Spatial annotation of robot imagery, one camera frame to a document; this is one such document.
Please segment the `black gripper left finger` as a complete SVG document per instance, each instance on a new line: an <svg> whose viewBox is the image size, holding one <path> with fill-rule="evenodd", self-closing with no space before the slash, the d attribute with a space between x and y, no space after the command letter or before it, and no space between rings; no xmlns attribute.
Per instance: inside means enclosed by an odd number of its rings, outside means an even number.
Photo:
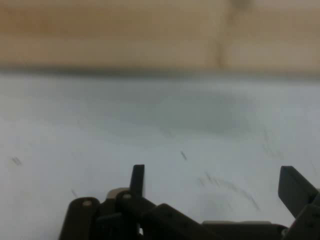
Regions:
<svg viewBox="0 0 320 240"><path fill-rule="evenodd" d="M213 240L215 234L167 204L143 197L145 166L134 165L130 185L114 198L73 200L61 240Z"/></svg>

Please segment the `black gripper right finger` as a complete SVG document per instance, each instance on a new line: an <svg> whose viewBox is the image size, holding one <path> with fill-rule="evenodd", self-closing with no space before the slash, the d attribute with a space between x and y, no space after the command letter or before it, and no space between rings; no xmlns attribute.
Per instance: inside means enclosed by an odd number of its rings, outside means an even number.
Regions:
<svg viewBox="0 0 320 240"><path fill-rule="evenodd" d="M293 166L280 168L278 196L294 217L284 240L320 238L320 191Z"/></svg>

